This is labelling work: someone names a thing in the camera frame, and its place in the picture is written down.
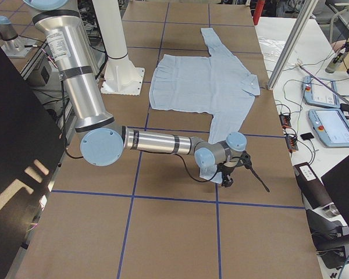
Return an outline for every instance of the tablet screen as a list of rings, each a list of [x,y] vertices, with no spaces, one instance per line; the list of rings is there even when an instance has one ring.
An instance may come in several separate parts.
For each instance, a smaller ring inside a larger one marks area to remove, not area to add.
[[[323,82],[333,89],[330,81],[323,80]],[[319,103],[328,103],[334,105],[334,94],[321,84],[312,83],[313,101]]]
[[[316,114],[334,144],[349,143],[349,129],[335,110],[317,110]]]

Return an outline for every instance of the cable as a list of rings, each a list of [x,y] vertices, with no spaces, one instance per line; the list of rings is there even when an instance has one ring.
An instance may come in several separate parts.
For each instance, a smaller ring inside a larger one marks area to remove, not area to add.
[[[58,99],[58,100],[62,100],[62,98],[59,98],[59,97],[54,97],[54,96],[52,96],[52,95],[49,95],[49,94],[45,93],[45,92],[44,92],[44,91],[42,91],[42,90],[35,89],[35,88],[32,88],[32,90],[35,90],[35,91],[37,91],[37,92],[40,92],[40,93],[42,93],[43,95],[48,96],[48,97],[50,97],[50,98],[53,98],[53,99]]]
[[[182,162],[184,163],[184,167],[185,167],[185,170],[186,170],[187,174],[190,176],[190,178],[191,178],[192,180],[195,180],[196,182],[199,182],[199,183],[210,182],[212,179],[214,179],[214,178],[216,177],[216,175],[217,175],[217,173],[218,173],[217,170],[216,170],[215,174],[214,174],[210,179],[208,179],[208,180],[199,180],[199,179],[196,179],[196,178],[194,178],[194,177],[190,174],[190,172],[189,172],[189,170],[188,170],[188,168],[187,168],[187,166],[186,166],[186,162],[185,162],[184,158],[183,158],[181,155],[179,155],[179,154],[175,154],[175,156],[180,157],[180,159],[181,159]]]
[[[339,277],[337,279],[341,279],[341,275],[342,275],[342,273],[344,271],[344,268],[345,268],[345,265],[348,263],[348,261],[349,261],[349,255],[347,256],[347,258],[346,258],[346,260],[345,260],[345,262],[343,264],[343,267],[340,270]]]
[[[188,176],[190,176],[190,178],[191,178],[192,180],[195,180],[196,182],[199,182],[199,183],[210,182],[212,179],[214,179],[214,178],[216,177],[216,175],[217,175],[217,173],[218,173],[218,172],[216,171],[215,174],[214,174],[210,179],[208,179],[208,180],[199,180],[199,179],[196,179],[195,177],[193,177],[193,176],[191,175],[191,173],[189,172],[189,170],[188,170],[188,168],[187,168],[187,165],[186,165],[186,162],[185,162],[184,158],[183,158],[181,155],[179,155],[179,154],[166,153],[166,152],[153,152],[153,151],[146,151],[146,150],[140,150],[140,151],[145,152],[145,153],[150,153],[150,154],[175,155],[175,156],[177,156],[177,157],[180,157],[180,159],[181,159],[182,162],[184,163],[184,167],[185,167],[185,170],[186,170]]]
[[[311,154],[311,157],[310,157],[310,161],[309,162],[311,162],[312,160],[313,160],[313,152],[312,152],[312,150],[310,149],[310,147],[308,146],[308,145],[306,145],[306,144],[304,144],[302,141],[300,141],[299,139],[297,140],[299,143],[301,143],[301,144],[303,144],[306,148],[308,148],[308,150],[310,151],[310,154]]]
[[[302,106],[301,106],[299,103],[287,99],[287,96],[286,96],[286,85],[287,85],[287,83],[290,82],[290,81],[297,81],[297,82],[299,82],[299,83],[305,83],[305,82],[303,82],[303,81],[301,81],[301,80],[294,80],[294,79],[291,79],[291,80],[287,80],[287,81],[285,82],[285,84],[283,84],[283,95],[284,95],[284,99],[287,100],[287,101],[289,101],[289,102],[291,102],[291,103],[294,103],[295,105],[298,105],[298,106],[300,107],[300,111],[302,111]]]
[[[39,39],[35,39],[35,38],[31,38],[31,37],[26,37],[24,35],[18,35],[19,37],[22,37],[22,38],[26,38],[26,39],[31,39],[31,40],[35,40],[35,41],[38,41],[38,42],[42,42],[43,44],[45,43],[45,41],[41,41]]]
[[[72,156],[68,151],[67,151],[67,138],[66,138],[66,102],[65,102],[65,88],[63,86],[63,81],[60,82],[60,87],[61,87],[61,93],[62,93],[62,115],[63,115],[63,148],[65,150],[65,153],[68,155],[68,157],[72,159],[81,159],[83,158],[82,156],[80,157],[75,157]]]
[[[43,106],[49,105],[50,103],[59,102],[59,101],[61,101],[61,100],[62,100],[62,99],[51,100],[51,101],[48,101],[48,102],[46,102],[46,103],[42,103],[42,105],[43,105]]]
[[[280,106],[280,114],[281,115],[282,115],[282,107],[285,107],[289,110],[288,114],[289,114],[289,116],[291,116],[291,109],[287,105],[285,105],[283,103],[277,103],[276,106]]]
[[[313,164],[313,163],[314,163],[314,160],[315,160],[315,155],[316,155],[316,150],[315,150],[314,144],[313,144],[313,142],[312,142],[312,140],[311,140],[311,139],[309,139],[309,142],[312,144],[312,147],[313,147],[313,153],[314,153],[312,161],[311,161],[311,162],[309,162],[309,165],[311,165],[311,164]]]
[[[100,49],[98,49],[98,48],[95,48],[94,46],[92,46],[92,45],[89,45],[92,49],[94,49],[94,50],[96,50],[96,51],[99,51],[99,52],[102,52],[102,53],[104,53],[104,54],[106,54],[106,51],[102,51],[102,50],[100,50]]]

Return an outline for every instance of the desk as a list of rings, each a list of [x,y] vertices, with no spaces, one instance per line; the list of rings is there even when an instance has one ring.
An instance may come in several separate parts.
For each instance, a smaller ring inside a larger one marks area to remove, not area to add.
[[[263,17],[260,19],[260,22],[256,27],[256,32],[259,37],[285,41],[289,36],[294,22],[294,19],[273,19]],[[261,49],[262,53],[270,53],[272,51],[271,47],[268,47],[263,44],[261,45]],[[303,62],[303,64],[313,64],[326,58],[330,53],[331,47],[326,37],[323,35],[323,32],[320,30],[318,24],[315,20],[309,20],[301,38],[298,40],[293,54],[289,59],[289,64],[294,65],[295,63],[297,63],[297,59],[300,59]],[[316,73],[318,71],[318,77],[331,78],[333,80],[342,80],[345,78],[349,78],[349,76],[345,72],[335,72],[334,74],[326,73],[324,69],[329,63],[329,60],[330,59],[326,60],[326,62],[323,65],[322,63],[319,63],[317,65],[305,66],[305,68],[309,70],[311,73]],[[265,59],[265,65],[268,70],[273,70],[275,62],[271,61],[271,59]],[[288,65],[285,69],[292,68],[292,66],[290,65]],[[289,106],[291,108],[291,111],[298,111],[299,107],[298,105],[288,102],[284,98],[283,86],[287,80],[295,79],[302,81],[304,76],[306,76],[306,74],[297,67],[293,70],[286,70],[282,73],[277,85],[273,90],[275,99]],[[349,79],[338,81],[337,88],[340,94],[349,95]],[[285,89],[286,98],[297,103],[302,102],[301,83],[291,81],[287,83]],[[305,102],[302,102],[302,108],[303,110],[300,113],[300,117],[299,113],[295,113],[292,115],[291,124],[293,128],[296,130],[297,134],[311,132],[315,135],[315,132],[312,130],[311,124],[308,120],[308,110],[314,107],[308,106],[305,104]],[[312,142],[314,144],[314,147],[318,149],[318,151],[316,152],[315,160],[311,166],[318,177],[321,177],[334,165],[336,165],[338,162],[340,162],[349,155],[349,148],[325,148],[317,138],[314,138]],[[310,160],[309,150],[307,150],[307,148],[304,147],[301,143],[298,143],[298,147],[299,151],[294,152],[292,155],[292,165],[299,164],[302,162],[309,162]],[[328,276],[330,276],[332,272],[334,272],[334,270],[327,270],[322,260],[319,259],[319,261],[321,263],[323,277],[328,278]],[[342,275],[342,279],[346,278],[349,278],[349,266],[345,268],[345,271]]]
[[[130,59],[146,69],[140,96],[103,96],[125,125],[207,138],[210,115],[148,102],[164,53],[208,56],[201,27],[267,82],[245,6],[130,2],[123,27]],[[271,92],[261,90],[241,132],[269,194],[242,168],[231,188],[197,184],[170,155],[125,151],[108,167],[66,158],[17,278],[320,278]]]

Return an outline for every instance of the white cloth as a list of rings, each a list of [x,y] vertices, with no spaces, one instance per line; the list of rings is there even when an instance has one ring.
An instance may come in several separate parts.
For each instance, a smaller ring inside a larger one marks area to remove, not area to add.
[[[208,142],[213,144],[239,130],[260,89],[257,76],[212,28],[201,32],[211,57],[164,55],[154,71],[149,98],[153,109],[212,114]]]

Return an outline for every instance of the white table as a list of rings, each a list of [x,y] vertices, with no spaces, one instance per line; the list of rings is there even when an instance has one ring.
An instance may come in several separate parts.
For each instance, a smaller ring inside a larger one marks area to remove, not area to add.
[[[285,41],[290,34],[294,22],[295,19],[270,17],[260,18],[259,24],[256,26],[256,32],[260,40],[260,47],[262,53],[264,54],[264,62],[268,74],[271,74],[271,71],[274,69],[276,64],[277,56],[275,56],[275,52],[277,49],[261,42],[263,39],[277,40],[281,42]],[[285,69],[293,68],[294,65],[298,63],[298,59],[302,61],[302,64],[304,65],[315,64],[328,57],[331,53],[333,53],[332,49],[318,24],[315,20],[309,20],[303,34],[301,35],[301,38],[298,40],[298,43],[295,46],[294,52],[289,58],[288,65],[286,65]],[[330,58],[325,60],[324,63],[320,62],[316,65],[307,65],[304,67],[313,74],[318,72],[317,76],[322,78],[342,80],[349,77],[346,72],[335,72],[333,74],[326,73],[324,69],[329,61]],[[298,67],[292,70],[284,71],[273,90],[275,100],[277,100],[276,103],[287,105],[292,112],[299,111],[300,107],[298,105],[295,105],[284,98],[283,86],[286,81],[291,79],[302,81],[304,76],[307,76],[307,74]],[[338,81],[337,89],[340,94],[349,96],[349,79]],[[300,103],[302,106],[301,113],[293,113],[291,115],[291,125],[296,130],[297,134],[300,135],[311,132],[314,136],[316,136],[308,118],[309,109],[314,107],[306,105],[305,101],[302,101],[302,84],[297,81],[289,81],[285,86],[285,91],[286,97],[289,100]],[[277,109],[278,112],[280,112],[281,106],[277,106]],[[288,110],[286,108],[282,108],[282,112],[288,112]],[[311,164],[311,167],[318,177],[321,177],[334,165],[349,155],[349,148],[325,148],[317,137],[312,139],[312,142],[315,149],[318,151],[316,151],[315,160],[313,164]],[[311,158],[310,151],[305,146],[298,143],[298,148],[299,151],[293,152],[291,157],[292,165],[302,162],[309,162]],[[341,220],[344,222],[341,217],[330,219],[330,221],[334,220]],[[318,260],[324,278],[329,278],[333,272],[337,272],[339,274],[339,271],[336,271],[335,269],[327,269],[320,257],[318,257]],[[349,279],[349,265],[347,265],[344,269],[341,279]]]

